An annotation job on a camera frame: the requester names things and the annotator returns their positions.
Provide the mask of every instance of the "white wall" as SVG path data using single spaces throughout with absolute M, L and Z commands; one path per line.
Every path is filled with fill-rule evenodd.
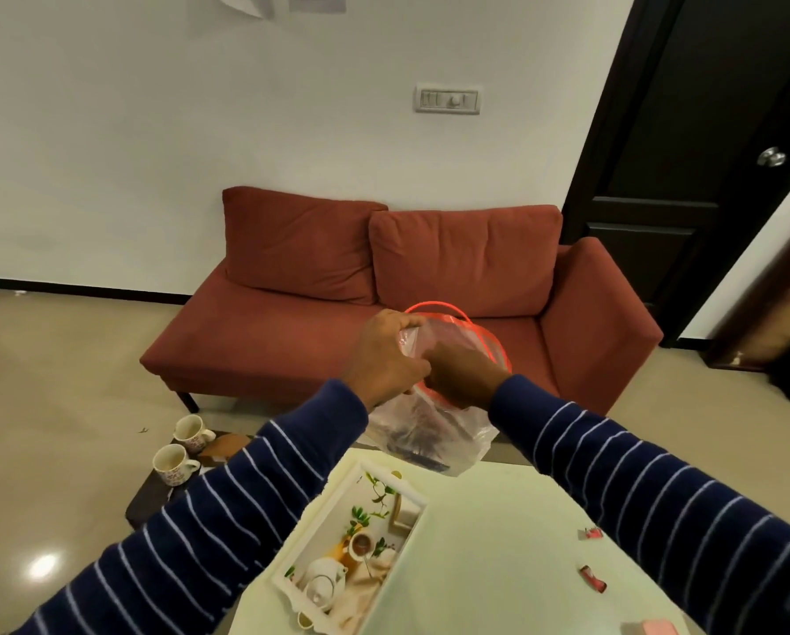
M 238 183 L 561 204 L 632 0 L 0 0 L 0 277 L 190 293 Z M 417 82 L 481 116 L 412 113 Z
M 681 336 L 687 339 L 712 338 L 728 312 L 742 294 L 759 278 L 762 270 L 778 255 L 790 239 L 790 192 L 771 215 L 760 233 L 727 273 L 716 290 L 698 310 Z

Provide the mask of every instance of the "tiled floor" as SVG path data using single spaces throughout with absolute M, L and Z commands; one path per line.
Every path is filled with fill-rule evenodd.
M 138 364 L 176 306 L 0 291 L 0 632 L 130 531 L 124 509 L 185 414 Z M 201 397 L 209 426 L 268 411 Z M 790 403 L 762 375 L 654 353 L 612 416 L 790 522 Z M 509 445 L 490 459 L 521 461 Z M 33 579 L 44 555 L 52 571 Z

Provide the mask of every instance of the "sofa leg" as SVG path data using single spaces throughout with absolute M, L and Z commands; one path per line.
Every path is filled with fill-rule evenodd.
M 178 392 L 177 396 L 183 401 L 183 405 L 186 405 L 186 409 L 189 410 L 190 414 L 198 414 L 201 411 L 201 408 L 195 403 L 195 399 L 188 392 Z

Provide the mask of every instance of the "picture in tray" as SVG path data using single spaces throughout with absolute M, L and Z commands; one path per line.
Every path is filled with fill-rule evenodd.
M 401 478 L 397 471 L 392 474 Z M 353 635 L 386 583 L 420 513 L 414 502 L 360 471 L 285 577 L 344 635 Z

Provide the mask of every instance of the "light switch panel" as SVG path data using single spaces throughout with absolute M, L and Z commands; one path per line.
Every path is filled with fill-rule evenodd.
M 474 85 L 419 84 L 415 88 L 413 108 L 419 113 L 462 113 L 477 115 L 483 101 L 483 89 Z

